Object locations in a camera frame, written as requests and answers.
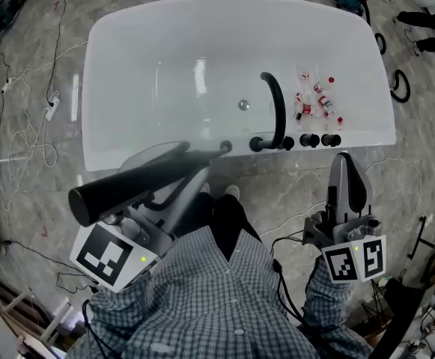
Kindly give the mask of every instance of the person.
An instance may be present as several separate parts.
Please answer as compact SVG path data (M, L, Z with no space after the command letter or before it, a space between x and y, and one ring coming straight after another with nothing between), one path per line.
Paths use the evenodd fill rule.
M305 288L308 328L292 325L279 303L273 258L247 221L240 190L231 185L214 201L204 187L152 274L91 298L91 329L67 356L335 358L317 333L340 358L368 358L370 346L345 326L352 285L332 284L317 258Z
M394 22L403 22L408 25L431 28L435 30L435 15L429 15L423 12L400 12L394 19ZM435 52L435 37L418 40L415 42L415 53Z

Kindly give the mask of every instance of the white bathtub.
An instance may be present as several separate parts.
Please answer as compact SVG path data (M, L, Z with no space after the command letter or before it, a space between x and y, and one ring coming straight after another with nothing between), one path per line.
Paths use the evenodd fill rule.
M297 65L318 65L324 83L335 78L324 87L341 125L293 119ZM395 143L386 72L362 18L300 0L165 0L109 14L91 30L82 94L86 168L119 168L172 141L217 150L229 140L229 155L252 154L250 139L270 140L275 127L264 71L282 87L286 135L296 142L290 152L273 152L303 150L305 133L339 134L340 147ZM249 110L239 109L242 99Z

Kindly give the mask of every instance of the white cable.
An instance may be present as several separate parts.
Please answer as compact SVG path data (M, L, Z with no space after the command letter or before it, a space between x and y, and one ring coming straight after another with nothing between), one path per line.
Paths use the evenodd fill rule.
M12 202L14 201L14 196L16 195L16 193L19 191L19 189L21 187L21 182L22 182L22 178L24 177L25 170L28 167L29 161L32 160L32 157L34 156L34 152L36 151L36 149L38 147L42 147L43 148L44 163L46 164L46 166L48 168L55 167L56 163L58 162L58 153L57 153L56 149L51 144L46 144L46 122L47 122L46 121L46 113L47 113L47 111L48 111L48 108L45 108L43 110L43 116L40 119L39 128L36 131L34 129L34 127L31 125L31 121L30 121L29 114L28 114L27 110L24 109L24 113L25 113L25 115L26 115L26 117L28 119L28 125L26 127L26 130L18 130L13 135L13 138L12 138L10 146L9 146L9 162L10 162L10 166L12 166L13 170L14 170L14 172L11 174L11 179L12 180L16 179L16 166L14 164L14 158L13 158L13 154L12 154L12 148L13 148L14 139L16 138L17 135L20 135L22 137L22 139L24 140L26 146L31 151L31 154L29 155L28 159L26 160L26 162L24 164L24 168L22 169L21 174L20 174L19 179L18 179L18 182L17 182L17 187L14 189L13 194L11 195L11 199L9 200L7 205L4 205L4 203L2 204L2 206L4 207L5 212L9 212L10 211L10 206L11 206ZM27 128L28 127L31 127L31 130L35 134L35 140L34 140L33 143L29 143L28 133L27 133L27 131L28 131ZM42 144L38 144L37 141L39 140L39 134L40 134L41 129L43 129L43 143ZM54 162L52 164L49 164L47 162L46 147L51 147L52 151L55 154L55 159L54 159Z
M419 183L419 197L417 199L417 203L415 204L415 212L418 212L418 208L419 208L419 203L420 203L420 195L422 194L422 175L420 174L420 170L419 168L417 168L415 165L411 164L410 162L406 161L405 159L401 159L401 158L392 158L392 157L387 157L386 159L382 160L382 161L378 161L378 162L374 162L372 165L370 165L367 170L365 171L366 173L372 169L375 165L380 165L386 161L402 161L405 162L407 165L410 165L412 168L414 168L417 171L417 174L420 177L420 183Z
M419 203L420 203L420 194L422 193L422 175L420 174L420 170L419 170L419 168L417 168L415 165L411 164L410 162L408 162L408 161L406 161L406 160L404 160L404 159L401 159L401 158L396 158L396 159L394 159L394 158L392 158L392 157L387 157L386 159L384 159L384 160L382 160L382 161L374 162L372 165L370 165L370 166L367 168L367 170L365 171L365 173L369 172L370 169L372 169L375 165L380 165L380 164L383 164L384 162L387 162L387 161L402 161L402 162L405 162L406 164L408 164L408 165L410 165L412 168L414 168L414 169L417 171L417 173L419 174L419 177L420 177L420 183L419 183L419 198L418 198L418 200L417 200L416 207L415 207L415 211L417 212L417 209L418 209L418 207L419 207ZM265 235L268 234L268 233L271 233L271 232L273 232L273 231L276 231L276 230L282 228L283 226L285 226L288 222L292 221L293 219L298 218L298 217L302 217L303 215L305 215L305 214L307 214L308 212L310 212L311 210L313 210L313 208L315 208L315 207L317 207L317 206L319 206L319 205L324 205L325 203L326 203L326 201L316 203L315 205L309 207L309 208L308 208L306 211L304 211L303 213L301 213L301 214L296 214L296 215L292 215L290 218L288 218L288 219L287 219L283 224L281 224L280 226L277 226L277 227L275 227L274 229L267 230L267 231L263 232L262 234L259 234L259 236L262 237L262 236L265 236Z
M316 203L315 205L312 205L311 207L309 207L309 208L308 208L306 211L304 211L303 213L292 215L290 218L288 218L288 219L287 219L283 224L281 224L280 226L277 226L277 227L274 228L274 229L270 229L270 230L268 230L268 231L265 231L265 232L263 232L262 234L259 234L259 236L262 237L262 236L265 236L265 235L268 234L268 233L271 233L271 232L273 232L273 231L276 231L276 230L280 229L281 227L285 226L288 222L292 221L293 219L298 218L298 217L302 217L303 215L307 214L308 212L310 212L311 210L313 210L313 209L316 208L317 206L324 205L325 203L326 203L326 201Z
M24 79L24 75L27 72L39 72L43 68L48 67L49 65L52 65L59 58L64 56L66 53L68 53L70 50L76 49L76 48L80 48L81 46L84 46L87 43L88 42L85 41L84 43L79 44L77 46L71 46L70 48L68 48L64 52L62 52L58 57L56 57L55 60L50 61L49 63L44 64L44 65L42 65L41 67L39 67L37 69L26 68L24 70L24 72L22 72L21 76L19 76L17 78L16 77L10 77L10 81L12 81L12 83L11 83L9 88L13 87L14 84L16 84L18 81L24 82L24 84L26 84L26 86L29 88L29 90L28 90L28 96L27 96L27 99L26 99L26 102L25 102L25 106L22 105L22 109L24 110L24 114L25 114L25 116L27 118L26 128L22 129L22 130L18 130L17 132L15 132L13 134L13 137L11 139L10 146L9 146L9 159L8 159L9 165L8 165L8 168L9 168L9 173L10 173L11 180L14 181L16 179L16 177L17 177L16 162L15 162L14 154L13 154L13 144L14 144L14 140L16 139L17 135L20 135L22 137L22 139L24 140L28 150L31 151L31 154L26 159L26 162L24 164L24 168L22 169L21 174L20 174L19 179L18 179L18 182L17 182L17 187L14 189L13 194L11 195L11 198L10 198L9 202L7 203L7 205L2 203L2 206L4 207L5 212L9 212L10 211L10 206L11 206L12 202L14 201L14 197L15 197L16 193L19 191L19 189L21 187L21 182L22 182L22 178L24 177L25 170L28 167L29 161L31 161L31 159L34 157L34 152L36 151L36 149L38 147L42 147L43 148L43 160L44 160L44 164L48 168L55 167L55 165L58 162L58 152L56 151L56 149L51 144L47 144L46 143L46 122L47 122L47 120L46 120L46 113L48 112L49 109L46 107L43 110L43 115L41 117L39 128L37 129L37 131L36 131L36 129L31 124L31 118L29 117L29 113L28 113L28 110L27 110L29 97L31 96L31 85L28 84L28 82ZM51 95L51 99L54 96L56 96L56 95L57 95L57 97L59 97L59 92L58 91L54 92ZM34 133L34 142L32 142L32 143L29 142L29 137L28 137L28 129L29 128L31 128L31 131ZM37 142L39 141L39 134L40 134L41 129L43 130L43 143L42 144L38 144ZM47 154L46 154L46 148L47 147L50 147L52 149L52 151L54 152L55 158L54 158L54 162L52 162L52 163L48 163L48 160L47 160Z
M84 43L80 44L80 45L76 45L76 46L71 46L70 48L67 48L64 52L62 52L58 57L55 58L55 60L50 61L47 64L42 65L41 67L37 68L37 69L31 69L31 68L27 68L24 72L22 72L21 76L19 77L10 77L10 80L13 82L10 87L12 87L14 84L16 84L19 80L22 79L22 77L27 73L27 72L39 72L41 69L48 67L49 65L54 64L54 62L56 62L57 60L59 60L59 58L61 58L62 56L64 56L66 53L68 53L70 50L72 49L76 49L76 48L80 48L81 46L86 45L88 42L85 41Z

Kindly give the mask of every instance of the black faucet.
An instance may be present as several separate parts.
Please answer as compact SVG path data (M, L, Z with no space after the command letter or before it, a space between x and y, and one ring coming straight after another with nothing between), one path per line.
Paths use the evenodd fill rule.
M254 137L249 142L250 149L253 152L260 152L262 149L286 149L293 148L294 142L292 137L285 137L285 102L282 89L276 78L268 72L261 73L263 79L270 88L274 100L274 109L276 110L276 130L271 141L264 141L260 137Z

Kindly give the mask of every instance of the power strip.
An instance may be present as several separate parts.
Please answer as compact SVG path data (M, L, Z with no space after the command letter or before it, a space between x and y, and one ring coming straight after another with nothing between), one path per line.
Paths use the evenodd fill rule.
M58 110L59 103L61 100L59 99L59 95L53 96L51 98L51 102L54 104L53 106L49 106L49 110L46 113L46 120L52 121L52 118L54 117L54 113L56 110Z

